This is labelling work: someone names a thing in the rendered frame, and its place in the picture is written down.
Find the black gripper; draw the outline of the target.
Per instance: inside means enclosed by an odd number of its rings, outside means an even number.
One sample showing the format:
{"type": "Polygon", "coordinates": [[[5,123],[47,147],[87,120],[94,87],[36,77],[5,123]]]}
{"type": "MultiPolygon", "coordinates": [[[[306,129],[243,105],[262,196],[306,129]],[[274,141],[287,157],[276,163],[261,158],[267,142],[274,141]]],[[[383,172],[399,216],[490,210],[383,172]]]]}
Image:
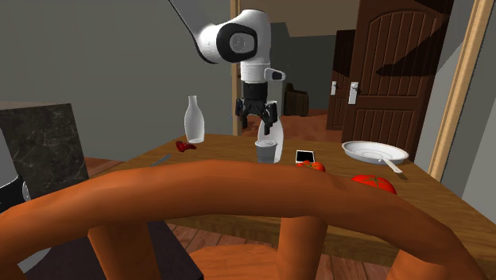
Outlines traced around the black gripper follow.
{"type": "Polygon", "coordinates": [[[277,121],[277,104],[266,103],[268,83],[250,84],[242,82],[242,98],[236,99],[235,114],[241,119],[242,129],[248,127],[248,114],[261,114],[264,135],[270,134],[272,125],[277,121]]]}

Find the white coffee machine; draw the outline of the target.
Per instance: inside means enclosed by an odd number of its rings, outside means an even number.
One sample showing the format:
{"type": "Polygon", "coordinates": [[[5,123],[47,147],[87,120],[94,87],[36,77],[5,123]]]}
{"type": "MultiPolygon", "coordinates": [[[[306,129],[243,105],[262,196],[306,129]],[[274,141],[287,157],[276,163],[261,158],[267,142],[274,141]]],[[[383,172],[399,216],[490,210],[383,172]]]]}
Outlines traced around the white coffee machine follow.
{"type": "MultiPolygon", "coordinates": [[[[270,100],[267,102],[270,105],[277,105],[276,100],[270,100]]],[[[278,163],[281,160],[281,153],[283,149],[283,143],[284,143],[284,130],[283,126],[280,120],[280,113],[279,109],[276,108],[276,113],[275,115],[277,116],[277,121],[270,127],[270,132],[267,135],[264,135],[265,133],[265,124],[263,121],[260,122],[259,128],[258,128],[258,140],[273,140],[277,143],[276,146],[276,151],[274,155],[274,162],[278,163]]]]}

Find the grey cup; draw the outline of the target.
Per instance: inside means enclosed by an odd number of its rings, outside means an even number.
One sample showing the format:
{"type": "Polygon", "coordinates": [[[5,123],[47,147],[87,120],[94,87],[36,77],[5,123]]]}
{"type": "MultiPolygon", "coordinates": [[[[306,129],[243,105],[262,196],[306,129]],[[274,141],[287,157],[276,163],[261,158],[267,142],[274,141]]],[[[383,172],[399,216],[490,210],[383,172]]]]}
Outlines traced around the grey cup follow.
{"type": "Polygon", "coordinates": [[[277,143],[274,140],[262,139],[257,140],[255,143],[258,163],[273,164],[277,143]]]}

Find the black phone with white rim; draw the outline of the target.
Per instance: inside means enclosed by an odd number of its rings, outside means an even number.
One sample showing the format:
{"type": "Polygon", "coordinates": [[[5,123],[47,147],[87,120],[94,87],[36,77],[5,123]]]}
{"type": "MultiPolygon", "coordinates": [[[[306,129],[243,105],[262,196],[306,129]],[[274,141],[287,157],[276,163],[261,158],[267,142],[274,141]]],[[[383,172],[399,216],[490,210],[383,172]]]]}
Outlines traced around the black phone with white rim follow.
{"type": "Polygon", "coordinates": [[[300,163],[304,163],[306,161],[308,161],[310,163],[313,163],[315,161],[314,152],[311,150],[297,150],[295,162],[297,164],[300,164],[300,163]]]}

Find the clear glass bottle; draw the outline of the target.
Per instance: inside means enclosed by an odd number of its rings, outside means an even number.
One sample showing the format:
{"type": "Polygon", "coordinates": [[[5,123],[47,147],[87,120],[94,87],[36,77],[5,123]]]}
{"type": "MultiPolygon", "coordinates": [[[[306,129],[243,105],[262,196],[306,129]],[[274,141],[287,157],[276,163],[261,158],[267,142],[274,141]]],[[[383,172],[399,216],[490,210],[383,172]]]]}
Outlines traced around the clear glass bottle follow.
{"type": "Polygon", "coordinates": [[[204,141],[204,118],[197,103],[197,96],[188,97],[188,108],[184,116],[185,135],[189,143],[196,144],[204,141]]]}

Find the orange wooden chair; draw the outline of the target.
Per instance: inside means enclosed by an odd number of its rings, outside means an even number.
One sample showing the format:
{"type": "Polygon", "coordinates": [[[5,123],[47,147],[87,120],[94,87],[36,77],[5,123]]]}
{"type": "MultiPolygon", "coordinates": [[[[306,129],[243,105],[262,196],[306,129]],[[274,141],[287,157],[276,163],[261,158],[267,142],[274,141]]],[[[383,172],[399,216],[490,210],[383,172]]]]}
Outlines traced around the orange wooden chair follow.
{"type": "Polygon", "coordinates": [[[107,280],[160,280],[148,222],[208,214],[280,217],[281,280],[316,273],[328,226],[395,246],[387,280],[488,280],[449,227],[397,195],[308,168],[220,160],[116,171],[8,209],[0,280],[27,280],[22,260],[83,236],[107,280]]]}

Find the small red tomato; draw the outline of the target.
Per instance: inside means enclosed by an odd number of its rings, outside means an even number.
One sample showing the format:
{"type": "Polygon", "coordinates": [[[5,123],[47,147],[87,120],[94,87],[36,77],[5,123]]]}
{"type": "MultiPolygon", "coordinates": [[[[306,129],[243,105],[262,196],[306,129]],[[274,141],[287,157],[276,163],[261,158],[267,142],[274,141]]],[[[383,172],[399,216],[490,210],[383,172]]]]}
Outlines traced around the small red tomato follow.
{"type": "Polygon", "coordinates": [[[326,171],[325,166],[322,163],[320,163],[320,162],[302,161],[302,162],[297,162],[296,165],[297,166],[307,167],[307,168],[310,168],[310,169],[315,169],[315,170],[322,171],[322,172],[325,172],[326,171]]]}

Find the small dark brown door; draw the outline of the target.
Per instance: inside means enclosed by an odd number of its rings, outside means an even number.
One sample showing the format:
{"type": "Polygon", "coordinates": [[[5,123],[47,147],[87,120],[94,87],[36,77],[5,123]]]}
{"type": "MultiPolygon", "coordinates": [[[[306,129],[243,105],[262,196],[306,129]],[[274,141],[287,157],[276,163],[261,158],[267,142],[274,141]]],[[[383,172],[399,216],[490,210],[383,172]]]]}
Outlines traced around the small dark brown door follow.
{"type": "Polygon", "coordinates": [[[351,59],[355,29],[338,30],[331,74],[331,90],[327,113],[327,129],[342,130],[350,90],[351,59]]]}

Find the large red tomato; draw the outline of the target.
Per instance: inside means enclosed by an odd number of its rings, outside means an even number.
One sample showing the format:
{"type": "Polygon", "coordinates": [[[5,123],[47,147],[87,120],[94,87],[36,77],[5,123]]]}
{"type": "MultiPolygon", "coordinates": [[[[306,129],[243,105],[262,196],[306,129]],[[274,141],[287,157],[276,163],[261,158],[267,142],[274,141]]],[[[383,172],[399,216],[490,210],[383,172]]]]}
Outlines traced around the large red tomato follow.
{"type": "Polygon", "coordinates": [[[378,177],[375,175],[357,175],[352,177],[351,180],[397,195],[397,191],[393,185],[383,177],[378,177]]]}

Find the large dark brown door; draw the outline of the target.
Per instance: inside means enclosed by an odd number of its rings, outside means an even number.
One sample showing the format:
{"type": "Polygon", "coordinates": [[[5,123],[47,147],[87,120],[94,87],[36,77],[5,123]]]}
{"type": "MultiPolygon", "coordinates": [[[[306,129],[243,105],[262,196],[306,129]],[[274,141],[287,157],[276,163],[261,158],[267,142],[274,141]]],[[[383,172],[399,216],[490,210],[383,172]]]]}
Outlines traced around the large dark brown door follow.
{"type": "Polygon", "coordinates": [[[454,0],[361,0],[342,140],[385,143],[414,160],[454,0]]]}

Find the wooden table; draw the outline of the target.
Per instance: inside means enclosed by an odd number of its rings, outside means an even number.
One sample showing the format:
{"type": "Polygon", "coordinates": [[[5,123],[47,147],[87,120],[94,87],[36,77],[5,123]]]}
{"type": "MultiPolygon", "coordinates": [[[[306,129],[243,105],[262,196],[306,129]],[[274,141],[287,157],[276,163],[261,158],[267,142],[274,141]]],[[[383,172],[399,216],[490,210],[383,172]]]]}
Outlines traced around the wooden table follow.
{"type": "MultiPolygon", "coordinates": [[[[163,164],[223,159],[255,161],[254,137],[208,134],[196,150],[184,153],[174,141],[167,142],[129,161],[86,158],[90,177],[122,169],[152,165],[166,154],[163,164]]],[[[395,174],[386,165],[371,165],[348,157],[338,142],[286,140],[281,163],[294,165],[297,150],[312,150],[329,173],[345,177],[376,175],[392,183],[398,195],[449,226],[469,250],[489,280],[496,280],[496,224],[456,196],[420,167],[406,160],[395,174]]],[[[252,216],[194,216],[168,221],[189,252],[202,247],[259,243],[276,247],[280,220],[252,216]]],[[[397,248],[373,236],[330,227],[324,243],[324,260],[318,280],[385,280],[397,248]]]]}

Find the dark marble block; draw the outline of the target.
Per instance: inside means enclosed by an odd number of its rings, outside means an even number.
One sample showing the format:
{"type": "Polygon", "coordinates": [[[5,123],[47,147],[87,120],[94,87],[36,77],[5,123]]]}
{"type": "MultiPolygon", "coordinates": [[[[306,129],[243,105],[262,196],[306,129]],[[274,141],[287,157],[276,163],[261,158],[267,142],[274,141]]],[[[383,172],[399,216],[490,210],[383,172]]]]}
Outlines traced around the dark marble block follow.
{"type": "Polygon", "coordinates": [[[89,178],[71,104],[0,101],[0,128],[33,199],[89,178]]]}

